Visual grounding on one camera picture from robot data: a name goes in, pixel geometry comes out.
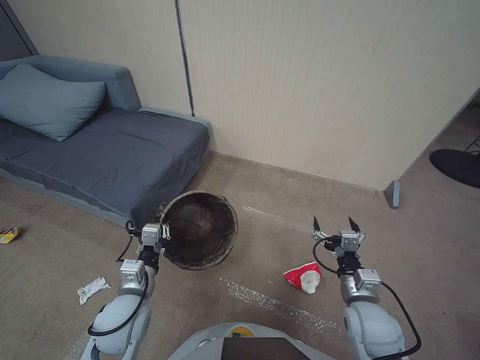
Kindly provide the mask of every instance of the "wastebasket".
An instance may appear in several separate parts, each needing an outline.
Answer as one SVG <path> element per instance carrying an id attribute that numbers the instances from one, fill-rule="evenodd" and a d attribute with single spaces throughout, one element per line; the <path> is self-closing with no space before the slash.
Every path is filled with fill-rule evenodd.
<path id="1" fill-rule="evenodd" d="M 163 254 L 182 269 L 204 270 L 220 264 L 232 250 L 237 214 L 229 201 L 207 190 L 193 190 L 160 205 L 157 224 L 169 224 Z"/>

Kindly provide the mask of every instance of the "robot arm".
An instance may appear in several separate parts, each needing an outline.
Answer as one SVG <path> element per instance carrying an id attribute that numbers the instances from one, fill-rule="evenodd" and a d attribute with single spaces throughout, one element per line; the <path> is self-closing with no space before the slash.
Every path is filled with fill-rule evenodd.
<path id="1" fill-rule="evenodd" d="M 350 348 L 355 360 L 403 359 L 413 354 L 421 346 L 421 340 L 405 307 L 397 294 L 384 282 L 374 269 L 361 266 L 358 249 L 367 236 L 349 217 L 351 230 L 341 230 L 339 235 L 327 236 L 321 232 L 317 219 L 313 218 L 312 238 L 315 260 L 326 270 L 340 279 L 340 292 L 347 308 L 343 311 L 343 322 Z M 337 260 L 338 270 L 325 266 L 317 257 L 317 246 L 331 251 Z M 405 350 L 405 337 L 398 321 L 379 305 L 378 288 L 389 289 L 402 308 L 417 339 L 417 344 Z"/>
<path id="2" fill-rule="evenodd" d="M 167 234 L 170 238 L 170 229 L 165 224 L 147 224 L 141 233 L 135 229 L 127 231 L 141 238 L 140 254 L 135 260 L 123 261 L 118 296 L 100 310 L 88 328 L 91 337 L 81 360 L 99 360 L 100 353 L 124 354 L 123 360 L 136 359 L 147 334 L 152 311 L 146 303 L 152 296 L 159 270 L 163 251 L 160 240 L 166 239 Z"/>

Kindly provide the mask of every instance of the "black chair base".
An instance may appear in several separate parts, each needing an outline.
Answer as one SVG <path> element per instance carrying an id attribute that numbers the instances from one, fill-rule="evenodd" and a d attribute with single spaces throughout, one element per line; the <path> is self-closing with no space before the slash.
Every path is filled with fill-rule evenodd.
<path id="1" fill-rule="evenodd" d="M 480 153 L 441 149 L 430 155 L 430 162 L 449 178 L 480 189 Z"/>

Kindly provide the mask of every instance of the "yellow wrapper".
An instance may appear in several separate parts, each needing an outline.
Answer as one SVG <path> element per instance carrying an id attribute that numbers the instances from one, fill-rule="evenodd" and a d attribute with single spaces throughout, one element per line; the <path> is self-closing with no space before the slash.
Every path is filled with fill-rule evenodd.
<path id="1" fill-rule="evenodd" d="M 8 244 L 15 239 L 19 233 L 20 229 L 18 227 L 0 232 L 0 244 Z"/>

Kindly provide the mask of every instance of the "wall seam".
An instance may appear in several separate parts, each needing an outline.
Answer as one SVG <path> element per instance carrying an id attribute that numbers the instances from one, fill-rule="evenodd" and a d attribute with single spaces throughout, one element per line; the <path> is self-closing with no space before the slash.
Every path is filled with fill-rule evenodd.
<path id="1" fill-rule="evenodd" d="M 180 15 L 179 0 L 175 1 L 176 21 L 178 22 L 178 34 L 180 35 L 181 54 L 183 56 L 183 67 L 185 68 L 186 87 L 188 90 L 188 99 L 190 101 L 191 116 L 195 117 L 194 98 L 192 95 L 192 85 L 190 83 L 189 61 L 187 59 L 187 51 L 185 49 L 184 33 L 182 30 L 182 16 Z"/>

